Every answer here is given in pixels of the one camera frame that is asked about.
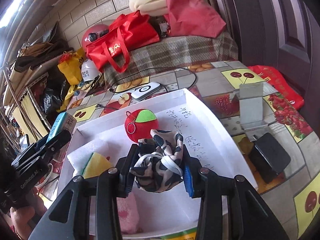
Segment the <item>person left hand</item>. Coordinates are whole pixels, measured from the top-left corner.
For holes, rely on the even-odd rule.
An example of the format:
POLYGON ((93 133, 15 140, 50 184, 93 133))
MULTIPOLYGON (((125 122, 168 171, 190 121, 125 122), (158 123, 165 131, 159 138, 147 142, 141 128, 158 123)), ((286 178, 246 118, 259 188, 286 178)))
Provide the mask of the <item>person left hand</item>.
MULTIPOLYGON (((34 194, 36 199, 36 208, 38 214, 43 216, 47 211, 43 200, 37 195, 37 189, 34 188, 34 194)), ((15 210, 13 207, 10 209, 11 220, 13 223, 13 230, 20 239, 28 239, 32 228, 28 224, 35 215, 35 209, 33 206, 26 206, 15 210)))

